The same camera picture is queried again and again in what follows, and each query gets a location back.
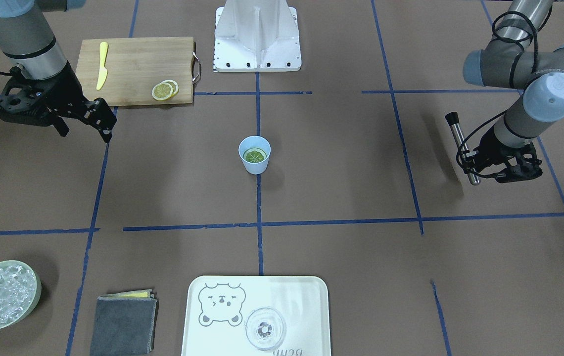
knife handle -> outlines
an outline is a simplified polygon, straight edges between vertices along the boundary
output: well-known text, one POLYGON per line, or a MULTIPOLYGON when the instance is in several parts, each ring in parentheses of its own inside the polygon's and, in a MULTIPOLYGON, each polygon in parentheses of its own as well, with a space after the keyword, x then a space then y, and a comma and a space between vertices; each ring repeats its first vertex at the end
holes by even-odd
POLYGON ((108 52, 108 42, 99 44, 99 66, 106 67, 106 52, 108 52))

yellow knife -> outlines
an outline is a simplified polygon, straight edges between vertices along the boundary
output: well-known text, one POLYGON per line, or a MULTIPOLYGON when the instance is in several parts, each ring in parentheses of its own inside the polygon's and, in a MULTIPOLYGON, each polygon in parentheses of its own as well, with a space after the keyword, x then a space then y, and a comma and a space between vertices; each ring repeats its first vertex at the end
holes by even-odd
POLYGON ((99 44, 99 75, 97 77, 97 90, 100 90, 104 86, 106 81, 106 75, 108 75, 108 70, 106 70, 106 53, 108 52, 108 43, 102 42, 99 44))

lime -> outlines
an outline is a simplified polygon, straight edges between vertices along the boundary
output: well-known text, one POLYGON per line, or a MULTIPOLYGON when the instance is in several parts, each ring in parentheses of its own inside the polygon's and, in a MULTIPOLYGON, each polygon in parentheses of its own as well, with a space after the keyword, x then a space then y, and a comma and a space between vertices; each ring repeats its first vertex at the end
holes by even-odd
POLYGON ((154 88, 152 88, 152 97, 155 100, 167 100, 170 99, 173 95, 173 86, 171 86, 168 83, 165 82, 161 82, 157 85, 155 85, 154 88))
POLYGON ((264 161, 264 158, 266 158, 267 154, 264 153, 264 151, 262 151, 259 148, 250 148, 248 150, 246 150, 244 152, 244 160, 251 163, 251 164, 257 164, 258 162, 262 162, 264 161))
POLYGON ((179 92, 179 84, 175 81, 173 81, 172 79, 166 79, 165 81, 162 81, 161 83, 168 83, 171 87, 172 87, 172 95, 170 97, 175 96, 178 92, 179 92))

cartoon bear face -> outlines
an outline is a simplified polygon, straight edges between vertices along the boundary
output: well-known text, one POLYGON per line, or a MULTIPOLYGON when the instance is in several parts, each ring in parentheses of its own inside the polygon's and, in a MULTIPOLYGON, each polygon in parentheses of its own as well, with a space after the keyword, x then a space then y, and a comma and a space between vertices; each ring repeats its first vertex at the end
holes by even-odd
POLYGON ((205 288, 198 293, 198 301, 201 303, 201 315, 198 316, 198 322, 202 326, 210 326, 212 322, 226 321, 231 326, 238 326, 242 322, 242 308, 244 298, 246 297, 244 289, 241 286, 231 287, 228 284, 217 284, 210 287, 207 284, 205 288))

gray cloth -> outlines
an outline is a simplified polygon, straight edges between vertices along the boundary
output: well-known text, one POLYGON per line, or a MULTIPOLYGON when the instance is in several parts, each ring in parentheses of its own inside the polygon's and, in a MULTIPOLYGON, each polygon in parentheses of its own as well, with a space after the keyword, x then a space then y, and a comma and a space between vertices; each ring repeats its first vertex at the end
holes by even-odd
POLYGON ((144 355, 152 350, 157 300, 97 299, 91 356, 144 355))

